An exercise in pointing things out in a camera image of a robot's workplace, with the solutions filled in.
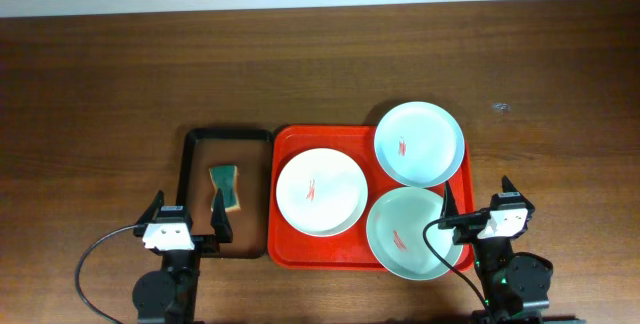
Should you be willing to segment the pale blue plate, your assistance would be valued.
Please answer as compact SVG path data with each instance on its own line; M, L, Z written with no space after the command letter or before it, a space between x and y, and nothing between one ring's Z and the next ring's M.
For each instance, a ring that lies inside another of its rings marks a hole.
M458 171L465 155L464 134L454 117L427 102L407 102L387 112L373 140L383 171L411 187L440 185Z

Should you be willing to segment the white plate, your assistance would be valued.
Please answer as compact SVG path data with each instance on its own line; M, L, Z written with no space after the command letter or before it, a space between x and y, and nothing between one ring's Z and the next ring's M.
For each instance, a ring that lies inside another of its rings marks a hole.
M275 194L281 215L294 229L312 237L332 237L361 218L368 184L350 156L335 149L314 148L286 163Z

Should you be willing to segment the green yellow sponge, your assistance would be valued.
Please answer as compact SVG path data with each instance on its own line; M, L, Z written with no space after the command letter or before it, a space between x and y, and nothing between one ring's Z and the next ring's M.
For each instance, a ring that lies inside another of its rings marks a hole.
M224 209L227 213L241 209L238 191L238 168L235 165L219 165L209 169L214 188L214 196L222 194Z

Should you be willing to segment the pale green plate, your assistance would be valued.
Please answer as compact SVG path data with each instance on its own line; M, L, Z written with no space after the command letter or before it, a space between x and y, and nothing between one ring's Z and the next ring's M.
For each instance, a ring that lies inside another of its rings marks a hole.
M402 187L382 195L367 222L369 247L378 262L403 279L429 281L449 271L462 256L453 231L440 230L443 198L427 189Z

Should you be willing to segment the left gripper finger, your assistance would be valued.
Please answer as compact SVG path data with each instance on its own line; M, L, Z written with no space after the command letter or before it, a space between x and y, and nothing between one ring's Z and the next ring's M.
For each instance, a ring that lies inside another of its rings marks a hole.
M147 207L147 209L143 212L143 214L139 217L136 222L137 226L146 226L151 223L157 215L159 209L164 205L164 192L159 190L151 204Z
M214 229L214 236L218 243L231 243L233 241L233 231L226 213L224 195L221 189L217 189L213 197L210 225Z

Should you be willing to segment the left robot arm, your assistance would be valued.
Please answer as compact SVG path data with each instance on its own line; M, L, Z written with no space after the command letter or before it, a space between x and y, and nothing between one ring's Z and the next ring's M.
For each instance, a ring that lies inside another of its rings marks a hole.
M200 262L220 253L220 245L233 241L225 198L217 190L210 218L212 234L191 233L193 220L184 206L167 206L158 192L136 222L134 235L162 259L161 268L143 275L135 284L132 302L139 323L192 323L195 316Z

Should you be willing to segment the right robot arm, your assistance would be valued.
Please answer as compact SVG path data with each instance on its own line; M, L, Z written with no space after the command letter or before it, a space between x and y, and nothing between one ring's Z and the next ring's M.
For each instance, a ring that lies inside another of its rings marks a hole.
M512 242L527 231L535 207L506 176L501 185L487 208L466 214L458 212L446 185L438 228L451 229L455 245L472 248L483 304L471 314L472 323L541 323L541 312L550 305L553 264L513 251Z

